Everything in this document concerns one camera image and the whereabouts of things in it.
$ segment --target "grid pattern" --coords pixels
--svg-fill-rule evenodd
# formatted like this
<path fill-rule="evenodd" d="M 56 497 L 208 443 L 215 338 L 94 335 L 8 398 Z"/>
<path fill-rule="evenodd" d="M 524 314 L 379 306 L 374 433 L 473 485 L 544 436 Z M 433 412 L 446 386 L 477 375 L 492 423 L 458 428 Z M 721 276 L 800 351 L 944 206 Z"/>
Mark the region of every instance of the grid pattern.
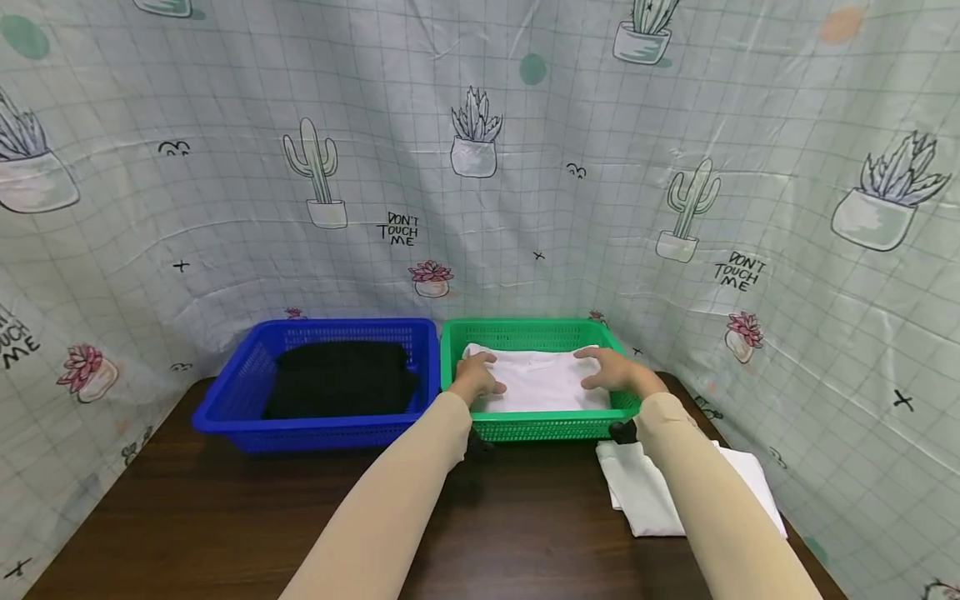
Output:
<path fill-rule="evenodd" d="M 958 192 L 921 204 L 890 252 L 831 230 L 867 154 L 914 130 L 936 135 L 933 172 L 960 174 L 954 0 L 872 2 L 834 43 L 839 0 L 684 0 L 656 65 L 613 55 L 625 0 L 189 0 L 193 18 L 151 4 L 0 8 L 50 40 L 43 60 L 0 40 L 0 87 L 81 196 L 0 207 L 0 315 L 40 345 L 0 373 L 0 566 L 32 558 L 0 598 L 26 592 L 183 387 L 291 307 L 602 311 L 637 360 L 723 413 L 850 598 L 960 584 Z M 528 53 L 547 63 L 538 84 L 520 76 Z M 488 179 L 451 168 L 469 86 L 505 119 Z M 280 140 L 299 151 L 304 117 L 336 143 L 345 228 L 311 223 L 313 187 L 287 164 Z M 159 152 L 167 140 L 189 154 Z M 705 157 L 720 192 L 692 259 L 665 259 L 666 188 Z M 382 239 L 388 211 L 419 219 L 413 246 Z M 746 290 L 715 274 L 732 252 L 765 263 Z M 442 298 L 407 272 L 427 259 L 454 274 Z M 740 311 L 764 336 L 746 364 L 725 347 Z M 80 343 L 119 371 L 88 404 L 56 383 Z"/>

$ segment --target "plastic basket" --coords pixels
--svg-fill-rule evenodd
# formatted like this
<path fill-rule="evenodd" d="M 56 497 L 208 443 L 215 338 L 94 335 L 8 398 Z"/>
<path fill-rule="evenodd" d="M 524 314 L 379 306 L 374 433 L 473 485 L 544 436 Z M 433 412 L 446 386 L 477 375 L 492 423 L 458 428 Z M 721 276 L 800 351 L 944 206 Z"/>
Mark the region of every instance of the plastic basket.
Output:
<path fill-rule="evenodd" d="M 262 420 L 274 387 L 276 358 L 318 342 L 395 342 L 420 384 L 403 415 Z M 204 433 L 224 434 L 244 452 L 389 445 L 433 402 L 440 388 L 437 328 L 426 319 L 268 321 L 255 326 L 230 357 L 193 416 Z"/>
<path fill-rule="evenodd" d="M 623 348 L 600 323 L 584 319 L 455 319 L 446 322 L 441 336 L 441 381 L 453 382 L 457 361 L 467 344 L 497 350 L 569 352 L 583 346 Z M 611 393 L 611 410 L 542 413 L 474 413 L 473 426 L 489 442 L 531 440 L 602 440 L 610 425 L 639 410 L 640 400 L 626 392 Z"/>

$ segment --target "hand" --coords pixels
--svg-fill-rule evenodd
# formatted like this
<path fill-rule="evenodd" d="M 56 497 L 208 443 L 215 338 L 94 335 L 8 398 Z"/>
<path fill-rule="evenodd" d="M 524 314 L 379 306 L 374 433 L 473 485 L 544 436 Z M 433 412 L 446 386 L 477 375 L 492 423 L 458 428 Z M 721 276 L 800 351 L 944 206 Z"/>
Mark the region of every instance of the hand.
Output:
<path fill-rule="evenodd" d="M 457 373 L 454 375 L 450 392 L 461 397 L 467 406 L 484 394 L 503 394 L 507 386 L 493 378 L 487 369 L 487 363 L 495 363 L 496 356 L 489 352 L 476 354 L 457 362 Z"/>
<path fill-rule="evenodd" d="M 580 382 L 585 390 L 627 390 L 641 398 L 667 391 L 666 385 L 656 373 L 629 360 L 613 348 L 581 348 L 573 355 L 576 358 L 595 358 L 600 362 L 600 372 Z"/>

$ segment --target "blue basket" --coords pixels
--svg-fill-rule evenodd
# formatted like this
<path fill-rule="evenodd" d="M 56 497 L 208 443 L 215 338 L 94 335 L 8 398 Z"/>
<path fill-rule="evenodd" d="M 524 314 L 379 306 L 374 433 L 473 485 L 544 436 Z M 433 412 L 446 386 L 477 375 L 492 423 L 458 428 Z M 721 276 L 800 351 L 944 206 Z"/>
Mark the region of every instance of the blue basket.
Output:
<path fill-rule="evenodd" d="M 262 420 L 274 387 L 276 358 L 318 342 L 395 342 L 420 376 L 407 412 L 375 417 Z M 203 433 L 223 434 L 244 452 L 291 452 L 389 445 L 413 424 L 440 390 L 437 328 L 426 319 L 268 321 L 254 327 L 193 415 Z"/>

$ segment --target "orange dot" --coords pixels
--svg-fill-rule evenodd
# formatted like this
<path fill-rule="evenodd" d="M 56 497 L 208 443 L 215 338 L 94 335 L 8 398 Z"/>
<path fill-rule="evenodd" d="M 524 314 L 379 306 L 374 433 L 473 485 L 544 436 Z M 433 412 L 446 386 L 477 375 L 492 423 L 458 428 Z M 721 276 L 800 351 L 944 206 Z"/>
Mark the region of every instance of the orange dot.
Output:
<path fill-rule="evenodd" d="M 850 6 L 831 12 L 820 27 L 820 39 L 828 44 L 850 41 L 860 31 L 866 11 L 866 6 Z"/>

